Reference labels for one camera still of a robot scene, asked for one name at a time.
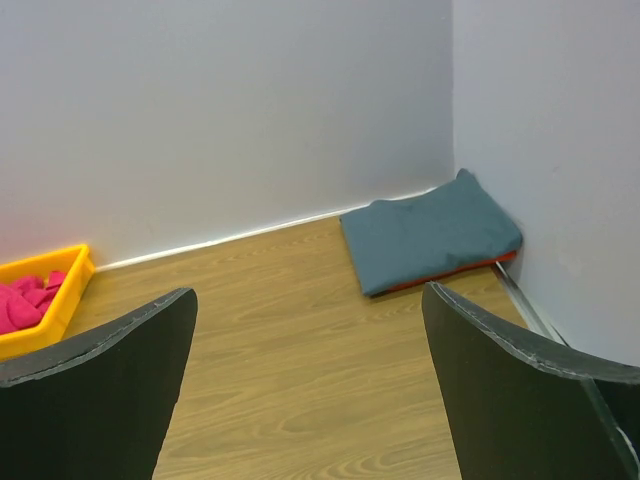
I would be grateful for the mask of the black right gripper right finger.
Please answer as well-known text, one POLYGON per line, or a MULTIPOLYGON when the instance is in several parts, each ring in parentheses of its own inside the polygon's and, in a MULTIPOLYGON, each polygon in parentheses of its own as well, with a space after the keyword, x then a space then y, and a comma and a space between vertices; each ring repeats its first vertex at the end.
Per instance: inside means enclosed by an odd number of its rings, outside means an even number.
POLYGON ((549 340, 436 282, 422 311, 464 479, 636 479, 639 369, 549 340))

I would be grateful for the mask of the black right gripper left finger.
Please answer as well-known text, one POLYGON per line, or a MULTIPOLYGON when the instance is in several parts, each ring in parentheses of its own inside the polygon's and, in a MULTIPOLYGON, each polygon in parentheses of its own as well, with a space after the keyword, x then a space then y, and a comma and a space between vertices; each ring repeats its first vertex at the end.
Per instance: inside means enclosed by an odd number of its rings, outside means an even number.
POLYGON ((188 361, 196 292, 1 364, 4 479, 150 479, 188 361))

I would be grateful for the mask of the pink t shirt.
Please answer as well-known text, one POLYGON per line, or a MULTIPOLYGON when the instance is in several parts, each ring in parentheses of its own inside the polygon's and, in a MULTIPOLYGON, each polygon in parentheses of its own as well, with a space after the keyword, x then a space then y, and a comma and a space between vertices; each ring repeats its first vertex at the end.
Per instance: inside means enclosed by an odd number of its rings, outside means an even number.
POLYGON ((1 334, 39 326, 52 308, 67 273, 52 271, 46 278, 26 275, 1 284, 1 334))

